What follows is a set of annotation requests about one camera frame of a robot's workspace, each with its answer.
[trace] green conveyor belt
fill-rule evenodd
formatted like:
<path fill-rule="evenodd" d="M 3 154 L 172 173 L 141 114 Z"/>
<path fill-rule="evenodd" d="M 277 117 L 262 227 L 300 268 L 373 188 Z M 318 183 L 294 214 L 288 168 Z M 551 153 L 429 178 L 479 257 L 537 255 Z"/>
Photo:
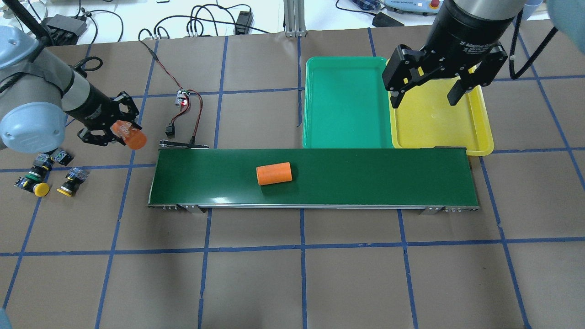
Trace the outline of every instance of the green conveyor belt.
<path fill-rule="evenodd" d="M 259 186 L 256 167 L 293 181 Z M 162 149 L 149 206 L 479 208 L 465 149 Z"/>

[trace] orange cylinder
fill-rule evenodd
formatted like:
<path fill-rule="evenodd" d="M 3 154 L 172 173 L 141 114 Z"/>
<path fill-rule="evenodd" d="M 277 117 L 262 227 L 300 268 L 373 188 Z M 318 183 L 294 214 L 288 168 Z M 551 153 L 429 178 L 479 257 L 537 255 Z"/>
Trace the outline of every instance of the orange cylinder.
<path fill-rule="evenodd" d="M 118 120 L 111 126 L 111 130 L 133 150 L 141 149 L 146 144 L 146 135 L 130 122 Z"/>
<path fill-rule="evenodd" d="M 268 166 L 256 167 L 256 177 L 258 177 L 258 185 L 268 185 L 283 183 L 285 181 L 293 180 L 291 172 L 291 163 L 283 162 L 277 164 L 270 164 Z"/>

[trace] white floor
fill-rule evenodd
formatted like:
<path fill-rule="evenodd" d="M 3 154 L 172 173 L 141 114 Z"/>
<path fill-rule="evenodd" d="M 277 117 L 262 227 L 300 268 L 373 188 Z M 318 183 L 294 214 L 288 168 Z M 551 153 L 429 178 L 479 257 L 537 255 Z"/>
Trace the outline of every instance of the white floor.
<path fill-rule="evenodd" d="M 26 1 L 22 1 L 25 7 L 30 8 Z M 31 1 L 37 13 L 44 17 L 60 14 L 64 16 L 74 16 L 78 11 L 77 0 L 33 0 Z M 117 13 L 124 20 L 124 34 L 122 41 L 137 40 L 138 31 L 143 28 L 153 29 L 154 25 L 160 20 L 170 15 L 189 15 L 191 8 L 195 5 L 213 4 L 212 0 L 170 0 L 167 3 L 158 4 L 155 0 L 113 0 L 105 2 L 102 0 L 82 0 L 81 5 L 87 11 L 95 9 L 104 9 Z M 283 31 L 284 1 L 280 0 L 219 0 L 218 3 L 224 7 L 237 4 L 248 4 L 252 7 L 254 15 L 253 27 L 266 30 L 271 33 Z M 340 0 L 339 6 L 343 8 L 358 9 L 349 0 Z M 246 7 L 240 6 L 230 9 L 234 17 L 240 10 Z M 231 18 L 219 8 L 210 8 L 217 20 L 229 21 Z M 434 16 L 421 16 L 415 14 L 399 14 L 387 12 L 394 19 L 402 22 L 404 25 L 430 25 Z M 209 18 L 209 14 L 200 13 L 200 17 Z M 358 29 L 371 27 L 371 15 L 362 13 L 345 12 L 335 8 L 335 0 L 306 0 L 305 1 L 305 24 L 307 30 L 335 30 L 335 29 Z M 546 19 L 546 13 L 540 13 L 533 16 L 532 19 Z M 117 41 L 120 35 L 119 19 L 110 13 L 95 13 L 94 19 L 98 25 L 99 33 L 95 40 L 96 43 L 106 43 Z M 172 39 L 187 36 L 185 24 L 188 18 L 172 18 L 166 20 L 164 26 Z M 88 20 L 88 30 L 80 37 L 78 44 L 90 43 L 95 34 L 95 26 Z M 6 19 L 0 17 L 0 25 L 19 26 L 16 19 Z M 215 34 L 212 23 L 205 23 L 206 34 Z M 220 35 L 233 34 L 231 25 L 220 24 L 218 26 Z"/>

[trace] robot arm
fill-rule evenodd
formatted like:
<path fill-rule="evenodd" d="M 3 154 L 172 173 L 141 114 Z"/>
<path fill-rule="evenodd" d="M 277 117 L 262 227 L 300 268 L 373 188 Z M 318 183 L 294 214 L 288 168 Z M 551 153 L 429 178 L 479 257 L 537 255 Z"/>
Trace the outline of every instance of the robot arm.
<path fill-rule="evenodd" d="M 141 129 L 134 122 L 138 109 L 132 98 L 122 92 L 110 99 L 84 78 L 84 61 L 68 66 L 44 48 L 45 40 L 0 26 L 0 149 L 37 153 L 58 148 L 67 115 L 85 125 L 78 133 L 85 143 L 105 146 L 117 140 L 124 145 L 110 127 L 120 120 Z M 128 111 L 122 112 L 120 104 Z"/>
<path fill-rule="evenodd" d="M 398 108 L 408 90 L 431 79 L 460 77 L 447 95 L 451 105 L 475 86 L 489 85 L 508 58 L 499 39 L 526 1 L 444 0 L 425 46 L 399 45 L 382 73 L 392 106 Z M 555 26 L 585 52 L 585 0 L 548 4 Z"/>

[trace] plastic tray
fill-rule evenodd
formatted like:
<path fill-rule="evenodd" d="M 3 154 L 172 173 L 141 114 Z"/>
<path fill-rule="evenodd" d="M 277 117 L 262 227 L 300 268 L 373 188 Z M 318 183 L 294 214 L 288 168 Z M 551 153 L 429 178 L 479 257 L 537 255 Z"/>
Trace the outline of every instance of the plastic tray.
<path fill-rule="evenodd" d="M 447 93 L 454 83 L 455 79 L 431 80 L 408 91 L 398 109 L 390 108 L 395 148 L 465 146 L 470 156 L 485 156 L 494 150 L 481 87 L 452 107 Z"/>
<path fill-rule="evenodd" d="M 382 57 L 307 61 L 304 148 L 393 148 Z"/>

